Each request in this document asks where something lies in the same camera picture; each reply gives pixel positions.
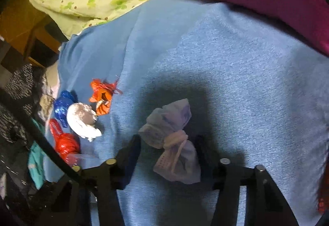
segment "wooden furniture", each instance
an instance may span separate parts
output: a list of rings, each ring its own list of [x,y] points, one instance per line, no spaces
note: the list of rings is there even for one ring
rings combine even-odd
[[[50,21],[52,19],[35,9],[29,0],[8,0],[0,14],[0,35],[24,56],[24,60],[43,67],[30,54],[36,40],[58,53],[60,43],[44,28]]]

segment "black cable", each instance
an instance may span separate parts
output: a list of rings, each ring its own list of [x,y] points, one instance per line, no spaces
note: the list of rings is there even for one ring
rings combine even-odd
[[[80,186],[83,186],[90,190],[95,196],[97,190],[93,186],[87,185],[84,180],[72,169],[68,164],[64,162],[62,158],[57,154],[45,137],[41,134],[36,125],[28,118],[22,107],[18,106],[15,100],[0,88],[0,103],[9,110],[14,117],[22,124],[26,131],[30,134],[32,139],[40,146],[40,148],[46,153],[46,155],[54,162],[69,178],[76,181]]]

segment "metal bolt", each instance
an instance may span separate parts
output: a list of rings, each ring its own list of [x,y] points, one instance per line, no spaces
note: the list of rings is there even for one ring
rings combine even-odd
[[[223,165],[228,165],[231,163],[228,158],[222,158],[219,162],[221,162]]]
[[[106,160],[106,164],[108,165],[114,165],[116,163],[116,159],[115,158],[110,158]]]
[[[263,165],[257,165],[256,168],[259,170],[259,171],[264,171],[265,170],[265,167]]]
[[[78,172],[80,171],[80,166],[73,166],[72,169],[75,171],[75,172]]]

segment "teal fabric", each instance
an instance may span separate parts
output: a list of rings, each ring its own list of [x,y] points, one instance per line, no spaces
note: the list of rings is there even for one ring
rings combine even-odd
[[[39,128],[42,134],[44,134],[44,127],[34,119],[32,119],[32,121]],[[36,185],[36,188],[38,190],[42,187],[43,182],[45,180],[43,171],[43,156],[44,153],[42,149],[39,147],[39,145],[37,145],[36,142],[33,142],[30,148],[28,168],[31,178],[34,181],[34,184]]]

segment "blue fabric surface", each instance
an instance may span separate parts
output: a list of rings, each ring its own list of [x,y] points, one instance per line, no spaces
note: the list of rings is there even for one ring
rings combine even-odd
[[[188,98],[189,136],[232,162],[263,164],[301,226],[315,225],[328,143],[328,58],[282,23],[226,3],[150,0],[73,36],[59,59],[60,90],[88,103],[93,78],[119,78],[102,137],[85,154],[115,156],[157,107]],[[209,225],[218,192],[152,171],[161,150],[144,142],[131,183],[118,192],[126,225]],[[60,172],[49,160],[45,175]],[[238,225],[243,225],[241,190]],[[93,224],[97,214],[93,211]]]

